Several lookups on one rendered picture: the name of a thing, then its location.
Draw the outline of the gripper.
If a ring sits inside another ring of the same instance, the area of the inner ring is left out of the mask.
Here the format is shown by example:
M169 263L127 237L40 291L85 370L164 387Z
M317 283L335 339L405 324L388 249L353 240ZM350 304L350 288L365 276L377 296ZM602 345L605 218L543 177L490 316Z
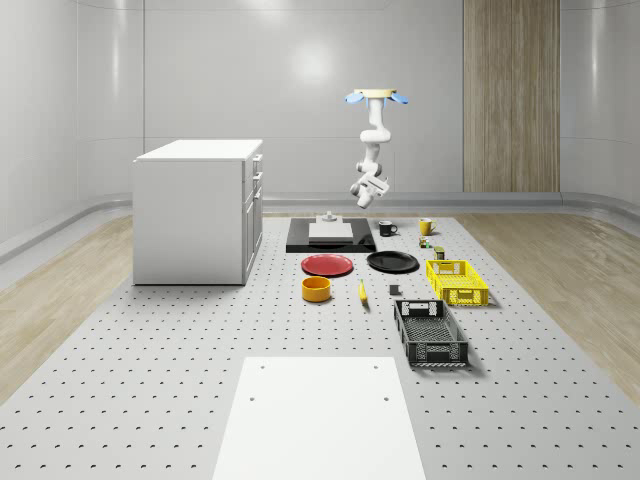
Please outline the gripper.
M384 196L389 190L386 180L376 177L370 173L365 173L359 180L361 185L360 199L374 199Z

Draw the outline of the black plate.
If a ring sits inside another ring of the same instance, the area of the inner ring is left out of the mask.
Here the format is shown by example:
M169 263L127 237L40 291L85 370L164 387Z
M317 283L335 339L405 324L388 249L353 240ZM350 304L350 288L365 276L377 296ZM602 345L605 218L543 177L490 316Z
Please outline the black plate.
M367 263L375 270L391 274L411 273L419 269L419 262L414 256L399 251L371 253Z

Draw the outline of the drone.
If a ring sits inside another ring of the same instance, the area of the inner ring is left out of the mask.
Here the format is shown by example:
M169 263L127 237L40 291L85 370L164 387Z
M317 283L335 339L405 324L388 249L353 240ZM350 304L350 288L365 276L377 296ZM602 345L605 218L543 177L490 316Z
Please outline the drone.
M390 99L396 103L408 103L408 98L398 94L396 89L355 89L345 97L349 104L359 103L363 99Z

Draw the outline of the red plate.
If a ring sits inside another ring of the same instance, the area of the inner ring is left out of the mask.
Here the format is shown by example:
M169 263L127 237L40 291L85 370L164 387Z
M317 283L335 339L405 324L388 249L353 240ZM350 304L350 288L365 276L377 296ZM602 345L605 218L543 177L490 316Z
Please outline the red plate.
M313 276L338 277L349 274L353 270L353 263L342 255L318 254L303 259L301 268Z

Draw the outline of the yellow bowl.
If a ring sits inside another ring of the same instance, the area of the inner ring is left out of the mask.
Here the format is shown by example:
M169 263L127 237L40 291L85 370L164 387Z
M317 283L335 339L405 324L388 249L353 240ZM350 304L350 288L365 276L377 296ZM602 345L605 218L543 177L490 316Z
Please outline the yellow bowl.
M302 297L313 303L327 301L331 296L331 281L322 276L307 277L302 281Z

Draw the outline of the yellow basket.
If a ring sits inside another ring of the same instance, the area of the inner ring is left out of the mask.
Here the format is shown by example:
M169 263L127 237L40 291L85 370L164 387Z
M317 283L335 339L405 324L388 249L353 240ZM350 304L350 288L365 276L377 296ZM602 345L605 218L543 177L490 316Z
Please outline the yellow basket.
M488 286L466 260L428 260L426 276L437 298L449 305L488 304Z

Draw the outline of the dark grey basket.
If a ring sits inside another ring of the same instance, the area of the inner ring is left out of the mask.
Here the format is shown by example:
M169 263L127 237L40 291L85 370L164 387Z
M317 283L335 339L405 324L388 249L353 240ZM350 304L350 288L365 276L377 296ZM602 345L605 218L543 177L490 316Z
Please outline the dark grey basket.
M394 315L411 364L466 364L468 340L442 300L396 300Z

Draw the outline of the white cabinet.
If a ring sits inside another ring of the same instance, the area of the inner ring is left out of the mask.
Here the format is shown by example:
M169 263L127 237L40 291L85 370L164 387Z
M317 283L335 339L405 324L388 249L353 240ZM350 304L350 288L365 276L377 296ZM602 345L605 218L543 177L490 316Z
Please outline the white cabinet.
M133 163L133 280L243 285L262 237L262 140L176 140Z

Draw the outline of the white board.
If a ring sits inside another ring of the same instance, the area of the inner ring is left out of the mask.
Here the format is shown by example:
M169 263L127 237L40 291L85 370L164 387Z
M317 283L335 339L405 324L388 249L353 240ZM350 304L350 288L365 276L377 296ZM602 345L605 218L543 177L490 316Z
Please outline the white board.
M425 480L391 357L248 357L213 480Z

